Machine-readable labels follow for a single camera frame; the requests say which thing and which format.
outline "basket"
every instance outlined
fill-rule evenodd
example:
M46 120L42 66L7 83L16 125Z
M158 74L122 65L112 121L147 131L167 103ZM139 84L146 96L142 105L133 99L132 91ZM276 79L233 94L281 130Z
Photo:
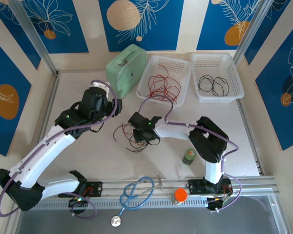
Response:
M244 96L242 83L231 55L195 53L191 55L191 66L195 91L201 103L229 103ZM206 75L214 80L217 78L217 83L214 83L214 92L211 89L212 83L202 78Z
M151 56L151 58L147 62L146 69L142 74L136 94L139 98L146 99L149 95L148 85L150 77L156 75L167 76L167 71L165 68L167 68L168 70L169 77L178 81L181 86L180 93L176 99L177 103L174 103L174 107L179 107L185 101L191 76L191 64L189 61L173 57ZM175 85L175 81L167 79L167 85ZM160 83L156 83L155 89L159 88L160 86ZM169 91L173 94L178 93L178 89L176 87L171 87ZM155 100L152 98L150 99L150 101L168 106L171 105L169 101Z

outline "red wire bundle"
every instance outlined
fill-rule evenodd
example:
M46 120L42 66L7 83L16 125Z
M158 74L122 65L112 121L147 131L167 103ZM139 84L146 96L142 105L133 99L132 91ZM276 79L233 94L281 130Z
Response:
M174 104L177 104L177 98L181 91L181 85L178 81L169 77L169 72L165 66L160 64L159 66L162 66L165 68L167 72L167 76L158 74L157 76L150 77L148 80L149 94L146 95L146 97L149 98L155 95L164 95L170 98L174 102ZM154 99L159 101L169 101L164 97L155 97Z
M132 138L133 133L128 133L128 132L125 131L125 128L126 128L127 126L131 126L130 123L128 123L128 124L123 124L123 123L122 123L121 126L122 126L122 130L123 130L124 136L125 136L125 137L126 137L131 143L134 143L134 144L139 145L139 146L143 146L143 145L145 145L145 143L137 143L137 142L135 142L134 140L132 140L131 138Z

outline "leaf illustration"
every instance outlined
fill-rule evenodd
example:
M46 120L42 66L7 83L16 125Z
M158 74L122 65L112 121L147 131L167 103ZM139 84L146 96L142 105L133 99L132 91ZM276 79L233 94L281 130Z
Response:
M133 29L119 31L119 34L116 36L120 37L118 44L128 38L130 38L130 40L133 40L137 36L143 38L148 30L152 29L152 25L156 25L157 19L155 12L162 10L169 2L169 0L166 0L165 3L158 8L160 1L162 0L135 0L135 2L133 2L140 13L140 21Z
M250 0L246 7L244 8L245 18L243 20L248 20L251 15L255 13L257 10L261 0L254 0L253 4L251 4Z
M0 2L0 11L3 14L4 17L6 17L7 19L11 20L13 23L19 25L20 23L18 22L18 20L15 18L14 14L11 11L11 8L9 7L9 5L6 5L2 2Z
M244 15L240 0L222 0L220 5L223 7L223 12L225 16L232 21L233 25L239 24L242 20L241 18Z

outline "black wire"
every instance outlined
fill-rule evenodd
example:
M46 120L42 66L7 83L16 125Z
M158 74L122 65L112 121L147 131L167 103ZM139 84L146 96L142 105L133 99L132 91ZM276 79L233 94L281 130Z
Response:
M159 143L161 143L161 139L160 138L157 138L158 139L158 143L156 143L156 144L151 144L149 141L147 141L147 143L149 144L149 145L158 145Z
M115 141L117 141L116 138L115 138L115 133L116 133L116 131L117 131L119 128L123 127L123 126L126 126L126 125L125 125L125 124L121 124L120 126L118 126L118 127L114 130L114 132L113 132L113 139L114 139ZM141 152L142 150L144 150L148 145L158 145L158 144L161 142L161 139L160 139L160 138L157 138L157 139L158 139L158 143L156 143L156 144L151 144L149 141L147 141L147 142L145 142L145 144L142 144L141 146L136 147L136 146L134 146L134 145L132 144L132 138L133 138L133 136L134 136L134 135L132 135L132 136L129 138L129 144L130 144L131 147L134 148L135 150L131 150L131 149L129 149L129 148L126 147L127 150L129 150L129 151L131 151L131 152L133 152L133 153L139 153L139 152Z
M104 125L104 123L102 123L102 125L100 126L100 128L98 130L90 129L90 131L92 131L93 133L98 133L101 130L101 128L103 127L103 125Z
M133 146L132 145L132 137L133 137L133 135L129 138L129 144L131 145L131 147L132 148L134 148L134 149L140 149L141 147L143 147L143 146L145 146L147 143L143 143L141 146L139 146L139 147L135 147L135 146Z
M225 89L224 89L223 85L220 84L219 82L217 82L217 81L216 81L217 79L221 80L221 81L224 83L224 85L227 87L227 93L226 93L226 94L225 94ZM204 90L204 89L202 89L202 87L201 87L201 83L202 83L202 81L204 81L204 80L208 80L208 82L210 82L210 84L211 84L211 88L210 88L209 90ZM222 89L222 95L219 95L219 94L215 91L215 84L218 84L218 85L221 87L221 89ZM216 77L216 78L214 79L214 78L213 78L212 76L210 76L210 75L203 75L203 76L199 79L198 89L199 89L199 90L202 90L202 91L204 91L204 92L210 92L210 91L212 91L213 95L214 95L214 96L217 96L217 97L225 97L225 96L227 96L228 93L229 93L229 90L230 90L230 88L229 88L229 84L228 84L228 82L227 82L226 79L224 79L224 78L222 78L222 77Z
M75 109L76 106L78 106L81 103L81 101L75 102L70 109Z

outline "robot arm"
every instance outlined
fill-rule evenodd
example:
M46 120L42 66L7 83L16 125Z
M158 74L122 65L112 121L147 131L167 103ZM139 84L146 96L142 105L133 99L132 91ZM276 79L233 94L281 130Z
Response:
M5 187L13 175L17 174L6 192L22 211L30 210L46 197L68 192L81 194L85 190L86 179L77 171L71 171L49 180L42 179L40 176L46 167L82 133L93 131L90 127L73 129L68 132L65 132L65 129L98 122L104 116L109 116L112 113L115 100L107 100L108 92L107 86L93 83L84 92L82 101L63 111L45 138L24 159L9 171L0 169L0 185L2 187ZM122 101L118 99L117 103L113 117L119 114L122 109ZM56 134L59 135L52 141L47 141ZM24 162L37 150L37 154L20 171Z
M171 137L182 140L190 140L199 155L205 160L205 184L210 192L216 192L222 179L221 157L227 148L227 143L211 134L205 137L203 130L189 125L203 126L223 137L228 136L209 118L201 117L197 122L182 123L173 121L167 124L161 117L153 117L151 120L135 113L128 121L133 127L136 142L148 142L157 138Z

